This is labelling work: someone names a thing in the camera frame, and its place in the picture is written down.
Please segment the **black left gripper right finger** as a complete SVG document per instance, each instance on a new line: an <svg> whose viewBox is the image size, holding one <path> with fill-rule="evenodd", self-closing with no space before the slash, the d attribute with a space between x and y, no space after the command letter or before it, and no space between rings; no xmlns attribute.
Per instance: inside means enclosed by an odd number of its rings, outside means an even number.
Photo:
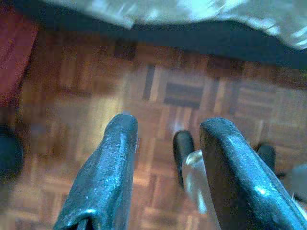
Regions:
<svg viewBox="0 0 307 230"><path fill-rule="evenodd" d="M221 229L306 229L297 205L233 122L221 117L202 122L200 144Z"/></svg>

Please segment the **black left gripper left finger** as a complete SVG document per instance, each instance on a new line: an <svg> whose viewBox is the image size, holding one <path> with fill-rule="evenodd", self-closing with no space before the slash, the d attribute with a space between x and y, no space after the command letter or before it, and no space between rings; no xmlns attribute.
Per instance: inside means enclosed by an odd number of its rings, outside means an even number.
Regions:
<svg viewBox="0 0 307 230"><path fill-rule="evenodd" d="M138 121L118 114L79 170L55 230L126 230L129 225Z"/></svg>

